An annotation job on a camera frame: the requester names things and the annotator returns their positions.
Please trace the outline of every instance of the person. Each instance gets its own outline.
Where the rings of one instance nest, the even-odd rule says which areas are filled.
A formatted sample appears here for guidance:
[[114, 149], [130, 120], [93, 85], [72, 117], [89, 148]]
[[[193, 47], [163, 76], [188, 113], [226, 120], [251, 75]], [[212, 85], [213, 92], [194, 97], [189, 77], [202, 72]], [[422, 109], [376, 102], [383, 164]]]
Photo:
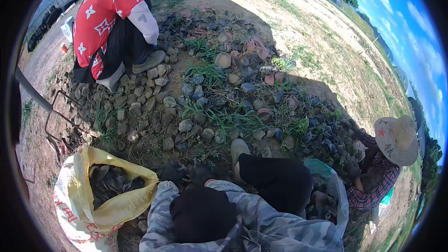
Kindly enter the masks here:
[[343, 251], [336, 226], [297, 215], [309, 202], [310, 171], [299, 160], [250, 154], [241, 139], [231, 145], [234, 179], [258, 195], [216, 180], [196, 164], [189, 176], [196, 188], [179, 194], [186, 173], [180, 163], [162, 174], [139, 251]]
[[154, 52], [158, 36], [150, 0], [83, 0], [73, 24], [73, 73], [79, 82], [94, 83], [131, 55], [133, 73], [154, 68], [165, 59], [165, 52]]
[[353, 186], [347, 190], [347, 198], [357, 210], [371, 210], [394, 186], [400, 167], [412, 165], [417, 159], [415, 122], [408, 115], [380, 118], [374, 126], [376, 137], [360, 129], [353, 120], [345, 124], [353, 131], [352, 138], [367, 147], [359, 164], [349, 161], [347, 173]]

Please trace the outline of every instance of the dirt ground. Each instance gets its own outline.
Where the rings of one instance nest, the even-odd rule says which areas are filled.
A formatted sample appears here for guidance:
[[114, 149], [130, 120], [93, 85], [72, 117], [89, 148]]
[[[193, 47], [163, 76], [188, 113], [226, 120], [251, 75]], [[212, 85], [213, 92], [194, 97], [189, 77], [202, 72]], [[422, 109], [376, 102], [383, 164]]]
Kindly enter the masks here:
[[[395, 98], [395, 104], [400, 105], [406, 114], [409, 113], [400, 85], [389, 73], [391, 69], [378, 49], [374, 47], [358, 56], [364, 49], [362, 44], [369, 39], [349, 18], [327, 0], [286, 1], [294, 4], [293, 7], [287, 5], [289, 11], [284, 5], [279, 5], [283, 2], [279, 0], [183, 0], [182, 4], [172, 8], [160, 3], [154, 16], [160, 21], [173, 11], [205, 7], [243, 14], [244, 19], [261, 30], [263, 40], [274, 41], [277, 49], [297, 57], [294, 75], [305, 81], [303, 87], [307, 91], [340, 104], [345, 115], [356, 120], [367, 132], [373, 133], [377, 118], [397, 115], [388, 104], [384, 88], [375, 74]], [[75, 16], [76, 11], [77, 8], [73, 8], [67, 15]], [[49, 88], [57, 87], [54, 75], [62, 76], [71, 69], [70, 57], [64, 56], [59, 48], [62, 42], [67, 43], [59, 28], [61, 24], [54, 24], [33, 51], [28, 63], [20, 65], [31, 84], [44, 96], [49, 94]], [[189, 57], [181, 57], [181, 61], [172, 66], [170, 84], [174, 86], [167, 89], [173, 97], [180, 94], [181, 82], [177, 80], [182, 75], [181, 71], [188, 67]], [[22, 101], [27, 99], [29, 97], [23, 92]], [[69, 116], [62, 98], [56, 102], [55, 109]], [[30, 201], [49, 241], [61, 251], [77, 251], [60, 229], [54, 211], [52, 180], [59, 174], [65, 158], [61, 157], [58, 161], [45, 140], [46, 117], [45, 111], [35, 105], [27, 126], [22, 129], [17, 154], [25, 178], [35, 182], [28, 183]], [[55, 115], [50, 117], [48, 131], [57, 137], [68, 136], [65, 122]], [[377, 229], [371, 236], [368, 227], [365, 230], [361, 245], [363, 251], [374, 247], [373, 244], [384, 242], [390, 229], [403, 219], [409, 209], [408, 200], [417, 187], [412, 181], [412, 173], [405, 169], [395, 184], [391, 205]]]

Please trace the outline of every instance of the white plastic bag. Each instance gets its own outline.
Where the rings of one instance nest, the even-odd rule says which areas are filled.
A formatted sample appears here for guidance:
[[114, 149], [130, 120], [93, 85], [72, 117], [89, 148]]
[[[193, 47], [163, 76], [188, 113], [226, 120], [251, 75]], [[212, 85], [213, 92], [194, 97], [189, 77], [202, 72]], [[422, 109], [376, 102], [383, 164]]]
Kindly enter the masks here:
[[[88, 175], [93, 164], [119, 166], [129, 179], [143, 177], [145, 187], [117, 195], [93, 210]], [[53, 198], [59, 224], [81, 252], [117, 252], [118, 229], [149, 207], [155, 197], [157, 182], [157, 174], [143, 166], [97, 148], [83, 148], [67, 158], [55, 185]]]
[[371, 219], [375, 225], [378, 225], [379, 221], [381, 221], [381, 215], [383, 215], [386, 208], [389, 206], [390, 200], [393, 194], [393, 187], [389, 190], [389, 192], [384, 196], [384, 198], [379, 202], [379, 204], [373, 207], [371, 212]]
[[338, 202], [336, 229], [339, 233], [339, 237], [342, 238], [349, 222], [349, 200], [347, 199], [344, 183], [333, 168], [329, 167], [319, 159], [309, 158], [306, 159], [303, 164], [310, 170], [312, 175], [318, 174], [328, 183], [327, 193], [333, 196]]

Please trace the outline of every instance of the yellow sack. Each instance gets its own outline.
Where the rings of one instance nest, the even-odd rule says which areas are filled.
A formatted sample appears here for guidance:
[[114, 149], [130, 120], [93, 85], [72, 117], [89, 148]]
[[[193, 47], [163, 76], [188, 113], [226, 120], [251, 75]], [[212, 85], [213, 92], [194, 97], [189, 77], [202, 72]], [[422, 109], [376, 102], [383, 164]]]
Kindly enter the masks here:
[[[128, 179], [143, 177], [145, 187], [109, 199], [95, 211], [89, 183], [93, 164], [123, 168]], [[59, 224], [80, 251], [118, 251], [116, 233], [124, 222], [141, 215], [157, 191], [157, 174], [143, 166], [117, 158], [103, 150], [85, 147], [67, 158], [60, 170], [54, 190]]]

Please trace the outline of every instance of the blue sky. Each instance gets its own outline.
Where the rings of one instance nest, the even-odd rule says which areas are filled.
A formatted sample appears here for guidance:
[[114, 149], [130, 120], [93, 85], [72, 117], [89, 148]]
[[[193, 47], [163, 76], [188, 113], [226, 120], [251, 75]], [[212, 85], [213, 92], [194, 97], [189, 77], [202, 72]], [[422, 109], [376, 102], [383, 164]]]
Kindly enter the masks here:
[[448, 133], [445, 54], [425, 3], [423, 0], [358, 0], [358, 3], [360, 11], [370, 17], [391, 48], [395, 65], [406, 72], [416, 87], [430, 135], [445, 152]]

